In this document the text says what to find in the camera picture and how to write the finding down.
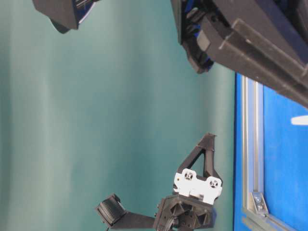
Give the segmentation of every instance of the bolt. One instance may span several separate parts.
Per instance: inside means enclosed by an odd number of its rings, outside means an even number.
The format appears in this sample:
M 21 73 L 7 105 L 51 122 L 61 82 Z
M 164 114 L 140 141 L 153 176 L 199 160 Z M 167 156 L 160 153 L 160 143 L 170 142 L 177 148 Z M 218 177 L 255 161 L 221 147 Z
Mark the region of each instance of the bolt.
M 261 202 L 260 197 L 256 196 L 256 197 L 255 197 L 255 201 L 256 201 L 257 203 L 260 203 L 260 202 Z
M 258 207 L 258 211 L 263 209 L 263 205 L 258 205 L 257 207 Z

